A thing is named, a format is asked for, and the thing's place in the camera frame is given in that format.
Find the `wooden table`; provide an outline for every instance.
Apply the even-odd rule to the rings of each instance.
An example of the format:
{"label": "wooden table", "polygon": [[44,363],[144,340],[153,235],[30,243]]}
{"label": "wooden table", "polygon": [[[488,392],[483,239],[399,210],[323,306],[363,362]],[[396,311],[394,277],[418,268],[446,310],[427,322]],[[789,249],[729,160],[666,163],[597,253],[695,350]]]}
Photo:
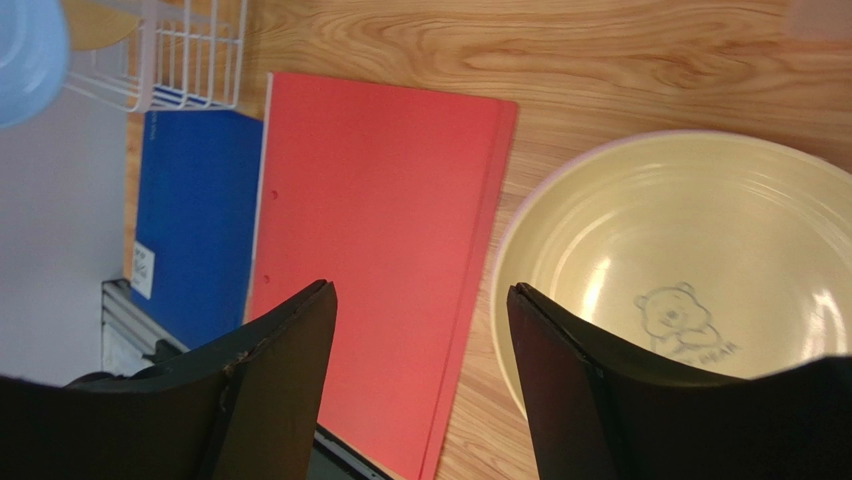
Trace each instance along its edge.
{"label": "wooden table", "polygon": [[[241,110],[265,72],[297,71],[513,100],[520,121],[492,255],[554,169],[641,132],[745,133],[852,168],[852,42],[783,33],[785,0],[250,0]],[[138,118],[130,122],[133,238]],[[438,478],[537,478],[500,376],[486,271]]]}

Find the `white wire rack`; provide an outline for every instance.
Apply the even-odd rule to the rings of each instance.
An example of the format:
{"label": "white wire rack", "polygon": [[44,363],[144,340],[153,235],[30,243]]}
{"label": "white wire rack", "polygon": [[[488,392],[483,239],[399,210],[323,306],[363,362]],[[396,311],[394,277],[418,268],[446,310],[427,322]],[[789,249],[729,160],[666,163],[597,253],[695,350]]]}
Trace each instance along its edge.
{"label": "white wire rack", "polygon": [[136,29],[76,55],[66,88],[128,112],[236,107],[248,0],[94,1],[136,16]]}

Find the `ceramic bowl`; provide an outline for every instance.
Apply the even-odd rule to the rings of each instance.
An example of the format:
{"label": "ceramic bowl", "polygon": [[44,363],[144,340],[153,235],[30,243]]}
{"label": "ceramic bowl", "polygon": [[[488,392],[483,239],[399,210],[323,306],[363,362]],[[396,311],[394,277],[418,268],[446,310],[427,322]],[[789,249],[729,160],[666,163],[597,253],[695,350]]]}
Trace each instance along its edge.
{"label": "ceramic bowl", "polygon": [[65,81],[70,54],[58,0],[0,0],[0,128],[50,105]]}
{"label": "ceramic bowl", "polygon": [[92,0],[62,0],[72,50],[98,50],[133,33],[140,19]]}
{"label": "ceramic bowl", "polygon": [[659,355],[767,375],[852,342],[852,177],[740,135],[627,138],[533,192],[495,269],[494,344],[522,412],[506,312],[518,282]]}

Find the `gray wall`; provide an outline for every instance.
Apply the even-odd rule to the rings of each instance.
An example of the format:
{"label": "gray wall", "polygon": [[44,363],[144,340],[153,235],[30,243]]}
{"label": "gray wall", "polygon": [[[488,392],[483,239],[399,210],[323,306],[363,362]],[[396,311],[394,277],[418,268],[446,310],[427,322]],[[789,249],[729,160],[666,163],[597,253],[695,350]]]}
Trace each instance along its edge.
{"label": "gray wall", "polygon": [[0,374],[99,370],[100,283],[121,273],[126,115],[63,91],[0,130]]}

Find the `bowl rim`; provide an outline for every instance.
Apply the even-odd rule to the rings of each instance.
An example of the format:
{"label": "bowl rim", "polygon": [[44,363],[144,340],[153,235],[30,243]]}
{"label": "bowl rim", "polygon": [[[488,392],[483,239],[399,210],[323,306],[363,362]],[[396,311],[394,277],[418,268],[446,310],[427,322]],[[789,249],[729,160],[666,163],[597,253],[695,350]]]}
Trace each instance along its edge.
{"label": "bowl rim", "polygon": [[602,153],[612,150],[614,148],[622,147],[626,144],[646,141],[650,139],[656,139],[661,137],[678,137],[678,136],[709,136],[716,138],[726,138],[731,140],[739,140],[751,143],[753,145],[761,146],[767,149],[775,150],[778,152],[786,153],[790,156],[796,157],[799,160],[802,160],[814,167],[820,168],[824,170],[826,173],[830,175],[834,175],[840,178],[845,179],[850,186],[852,186],[852,174],[843,170],[842,168],[829,163],[828,161],[812,155],[807,152],[803,152],[801,150],[795,149],[793,147],[788,147],[786,145],[782,145],[780,143],[776,143],[770,140],[764,140],[762,138],[752,137],[750,135],[744,135],[740,133],[733,132],[725,132],[721,130],[709,130],[709,129],[673,129],[673,130],[656,130],[652,132],[644,132],[635,135],[630,135],[627,137],[619,138],[616,140],[611,140],[609,142],[602,143],[591,150],[587,150],[580,155],[568,160],[553,171],[550,175],[547,176],[541,183],[536,185],[536,187],[524,198],[518,208],[515,210],[512,215],[509,223],[506,226],[506,230],[503,232],[503,235],[500,239],[500,242],[497,245],[497,251],[494,255],[494,260],[490,265],[491,268],[491,289],[489,293],[488,299],[488,307],[489,307],[489,325],[491,327],[491,342],[494,347],[494,354],[497,357],[497,364],[500,366],[500,375],[503,377],[503,383],[506,385],[506,388],[509,389],[509,393],[512,396],[512,400],[515,402],[515,405],[518,407],[518,410],[521,412],[521,416],[524,419],[527,419],[527,411],[524,407],[520,396],[522,392],[516,392],[514,388],[512,388],[511,383],[509,381],[509,375],[507,372],[507,367],[505,362],[503,361],[503,356],[500,354],[502,351],[502,347],[500,343],[497,341],[497,315],[495,314],[496,308],[499,306],[505,308],[505,301],[498,302],[498,283],[500,280],[500,271],[503,265],[503,260],[505,259],[509,244],[517,232],[518,226],[523,221],[524,217],[529,213],[532,206],[535,204],[536,200],[543,196],[548,190],[553,188],[558,180],[560,180],[563,176],[565,176],[569,171],[573,170],[577,166],[592,161],[595,158],[599,157]]}
{"label": "bowl rim", "polygon": [[24,92],[24,95],[15,99],[15,101],[11,101],[10,98],[12,97],[10,96],[0,99],[4,100],[0,106],[11,111],[11,113],[6,112],[5,115],[0,116],[0,130],[22,124],[47,110],[59,97],[71,66],[71,42],[68,36],[68,24],[59,0],[10,0],[7,6],[20,8],[21,11],[26,13],[24,18],[29,20],[25,27],[18,24],[16,24],[16,27],[12,27],[13,29],[25,29],[21,45],[27,47],[47,45],[47,50],[36,51],[36,53],[47,56],[49,61],[46,63],[47,67],[40,68],[35,75],[32,71],[25,72],[29,77],[42,78],[43,81],[40,81],[34,88],[29,91],[20,90]]}

